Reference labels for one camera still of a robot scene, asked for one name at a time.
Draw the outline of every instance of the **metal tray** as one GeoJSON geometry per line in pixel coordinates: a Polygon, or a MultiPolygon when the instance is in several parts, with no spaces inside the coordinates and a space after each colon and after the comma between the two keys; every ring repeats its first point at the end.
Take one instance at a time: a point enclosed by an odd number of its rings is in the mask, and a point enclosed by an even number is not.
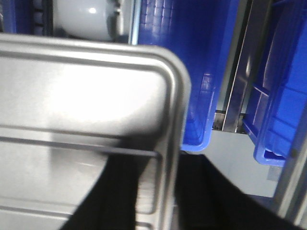
{"type": "Polygon", "coordinates": [[[137,228],[170,226],[188,73],[154,46],[0,34],[1,229],[59,228],[108,154],[150,158],[137,228]]]}

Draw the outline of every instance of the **gray floor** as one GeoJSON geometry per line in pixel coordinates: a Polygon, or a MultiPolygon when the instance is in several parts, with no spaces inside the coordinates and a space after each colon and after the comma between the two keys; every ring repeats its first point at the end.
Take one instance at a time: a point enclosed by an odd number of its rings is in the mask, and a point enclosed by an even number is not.
{"type": "Polygon", "coordinates": [[[204,154],[243,193],[272,197],[281,168],[260,165],[253,158],[248,135],[213,131],[204,154]]]}

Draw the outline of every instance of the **blue plastic crate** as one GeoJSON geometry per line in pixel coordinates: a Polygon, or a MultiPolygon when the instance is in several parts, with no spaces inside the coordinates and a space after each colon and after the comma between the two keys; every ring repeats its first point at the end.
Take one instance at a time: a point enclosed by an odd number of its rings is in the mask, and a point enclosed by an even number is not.
{"type": "Polygon", "coordinates": [[[239,0],[143,0],[139,44],[163,46],[186,65],[192,82],[183,150],[210,140],[239,0]]]}
{"type": "Polygon", "coordinates": [[[280,0],[243,120],[255,159],[283,166],[307,102],[307,0],[280,0]]]}
{"type": "Polygon", "coordinates": [[[13,34],[33,34],[32,0],[2,0],[3,30],[13,34]]]}

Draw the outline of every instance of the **plastic crate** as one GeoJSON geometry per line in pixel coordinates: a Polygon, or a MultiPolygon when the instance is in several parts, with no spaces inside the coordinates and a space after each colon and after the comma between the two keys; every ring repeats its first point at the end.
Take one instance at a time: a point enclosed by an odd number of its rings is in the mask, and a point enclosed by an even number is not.
{"type": "Polygon", "coordinates": [[[2,0],[3,30],[13,34],[33,34],[32,0],[2,0]]]}
{"type": "Polygon", "coordinates": [[[307,0],[272,6],[267,43],[243,120],[261,164],[283,166],[307,101],[307,0]]]}
{"type": "Polygon", "coordinates": [[[163,46],[186,65],[192,82],[183,150],[210,140],[239,0],[143,0],[138,44],[163,46]]]}

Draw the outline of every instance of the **white ceramic object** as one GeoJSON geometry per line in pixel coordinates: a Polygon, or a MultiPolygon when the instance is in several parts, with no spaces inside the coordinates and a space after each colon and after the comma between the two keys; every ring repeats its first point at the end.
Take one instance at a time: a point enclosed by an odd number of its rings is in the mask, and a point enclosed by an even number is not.
{"type": "Polygon", "coordinates": [[[91,40],[114,40],[110,23],[116,11],[114,0],[55,1],[59,24],[66,33],[91,40]]]}

